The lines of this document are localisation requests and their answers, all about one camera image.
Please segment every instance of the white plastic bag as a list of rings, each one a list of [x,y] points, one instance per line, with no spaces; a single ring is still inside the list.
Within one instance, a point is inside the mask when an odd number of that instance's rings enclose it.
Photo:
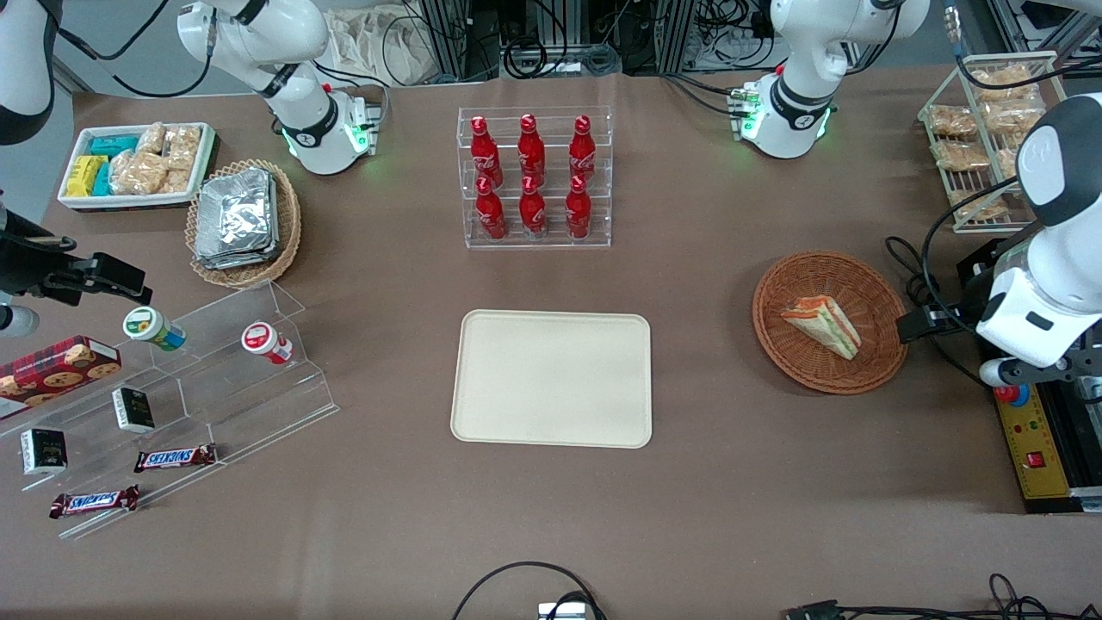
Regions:
[[[419,13],[403,4],[326,11],[329,45],[337,56],[334,68],[374,75],[392,86],[418,84],[435,75],[436,62],[428,45],[429,25],[420,17],[410,15]]]

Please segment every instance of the coca-cola bottle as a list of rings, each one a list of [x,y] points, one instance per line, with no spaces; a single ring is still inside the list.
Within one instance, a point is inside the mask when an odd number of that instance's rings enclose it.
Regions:
[[[509,233],[509,224],[505,220],[501,198],[494,193],[494,185],[486,176],[479,176],[475,181],[475,188],[478,191],[478,197],[475,199],[478,220],[482,221],[489,238],[504,239]]]
[[[566,228],[570,230],[570,238],[579,240],[590,235],[592,210],[590,194],[585,191],[585,177],[575,174],[570,178],[570,193],[566,194]]]
[[[520,191],[523,192],[520,194],[520,220],[525,222],[525,236],[530,240],[542,239],[548,235],[548,225],[543,196],[540,195],[536,178],[521,178]]]
[[[570,175],[581,175],[586,181],[592,178],[596,153],[597,145],[590,135],[590,117],[582,115],[574,119],[574,139],[570,141]]]
[[[536,131],[536,117],[530,113],[520,117],[520,140],[517,141],[517,151],[520,155],[521,176],[531,176],[536,181],[536,186],[542,187],[547,157],[543,155],[543,138]]]
[[[479,176],[493,181],[496,189],[505,180],[501,174],[501,157],[497,153],[497,142],[489,134],[484,117],[476,116],[471,119],[471,131],[474,133],[471,140],[471,156],[475,160],[475,170]]]

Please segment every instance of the white tray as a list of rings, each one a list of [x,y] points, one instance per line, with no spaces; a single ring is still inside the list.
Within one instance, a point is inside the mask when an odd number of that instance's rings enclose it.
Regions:
[[[207,163],[210,161],[210,151],[214,150],[215,131],[206,122],[168,122],[165,124],[187,124],[198,127],[199,150],[195,155],[195,163],[192,164],[192,176],[187,181],[187,189],[173,192],[171,194],[150,194],[147,196],[67,196],[65,185],[69,174],[73,173],[73,165],[76,157],[88,154],[88,148],[93,138],[105,135],[141,135],[148,124],[120,124],[116,127],[89,127],[82,129],[76,138],[76,145],[69,153],[68,164],[65,166],[65,175],[62,176],[62,184],[57,187],[57,202],[74,210],[117,210],[136,208],[159,208],[170,205],[186,206],[192,196],[199,191],[203,177],[206,176]]]
[[[473,309],[463,319],[457,439],[641,448],[650,406],[650,325],[638,315]]]

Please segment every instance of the red button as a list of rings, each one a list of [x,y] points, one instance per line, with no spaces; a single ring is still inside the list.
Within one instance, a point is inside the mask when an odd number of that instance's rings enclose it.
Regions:
[[[1013,403],[1017,401],[1020,395],[1022,389],[1016,385],[995,389],[995,400],[1000,403]]]

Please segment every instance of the red cookie box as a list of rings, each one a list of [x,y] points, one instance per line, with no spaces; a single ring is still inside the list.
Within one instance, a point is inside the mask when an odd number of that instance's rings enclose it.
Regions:
[[[74,336],[0,366],[0,420],[36,407],[122,368],[114,347]]]

